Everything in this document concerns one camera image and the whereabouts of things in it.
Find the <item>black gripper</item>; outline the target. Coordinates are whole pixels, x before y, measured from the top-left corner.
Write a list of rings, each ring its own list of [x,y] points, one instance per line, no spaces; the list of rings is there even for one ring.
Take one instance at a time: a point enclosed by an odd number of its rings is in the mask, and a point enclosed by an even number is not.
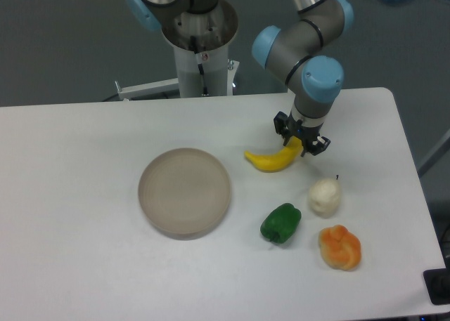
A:
[[[283,145],[287,145],[292,137],[296,137],[302,141],[302,157],[306,154],[317,156],[330,145],[330,139],[320,134],[325,118],[311,118],[298,110],[291,110],[289,116],[280,111],[274,117],[274,128],[283,138]]]

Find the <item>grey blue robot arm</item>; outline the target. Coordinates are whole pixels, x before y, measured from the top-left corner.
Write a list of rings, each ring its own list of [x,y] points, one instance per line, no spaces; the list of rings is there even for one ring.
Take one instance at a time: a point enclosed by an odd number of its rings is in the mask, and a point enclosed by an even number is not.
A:
[[[229,44],[238,16],[225,0],[125,0],[141,26],[162,32],[172,46],[182,97],[222,96],[228,90]],[[293,0],[299,20],[282,30],[263,29],[252,45],[258,64],[294,93],[288,114],[275,116],[276,133],[298,138],[318,155],[330,141],[320,134],[344,80],[341,64],[321,49],[354,22],[347,0]]]

